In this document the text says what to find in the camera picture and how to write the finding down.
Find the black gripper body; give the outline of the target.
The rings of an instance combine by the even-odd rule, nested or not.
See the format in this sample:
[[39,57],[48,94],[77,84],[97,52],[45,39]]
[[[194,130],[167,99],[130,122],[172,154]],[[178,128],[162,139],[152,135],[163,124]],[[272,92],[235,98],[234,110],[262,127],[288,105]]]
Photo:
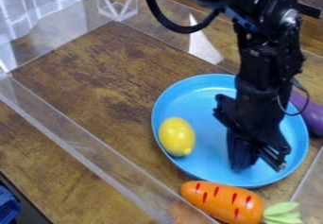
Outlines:
[[290,143],[280,131],[280,123],[287,114],[291,84],[259,90],[240,77],[235,77],[235,88],[235,98],[216,95],[214,116],[227,127],[227,131],[232,130],[246,141],[259,141],[259,159],[279,172],[286,168],[286,157],[291,153]]

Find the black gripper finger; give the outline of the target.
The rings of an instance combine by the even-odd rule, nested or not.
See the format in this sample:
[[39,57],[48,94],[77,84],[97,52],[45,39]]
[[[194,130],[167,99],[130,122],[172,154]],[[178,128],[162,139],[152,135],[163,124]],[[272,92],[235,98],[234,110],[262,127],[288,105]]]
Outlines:
[[227,131],[227,151],[231,169],[243,171],[250,166],[250,144],[232,130]]
[[258,162],[260,153],[260,144],[256,139],[251,139],[246,143],[246,166],[251,166]]

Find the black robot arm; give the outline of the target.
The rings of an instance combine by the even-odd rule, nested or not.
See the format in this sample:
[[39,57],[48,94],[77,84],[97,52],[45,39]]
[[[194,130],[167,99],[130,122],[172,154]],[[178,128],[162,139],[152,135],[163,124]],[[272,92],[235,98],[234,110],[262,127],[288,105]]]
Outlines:
[[276,171],[286,167],[291,147],[280,131],[288,114],[294,76],[304,56],[296,0],[195,0],[231,18],[238,35],[240,71],[236,95],[218,94],[214,116],[227,127],[231,169],[243,171],[264,160]]

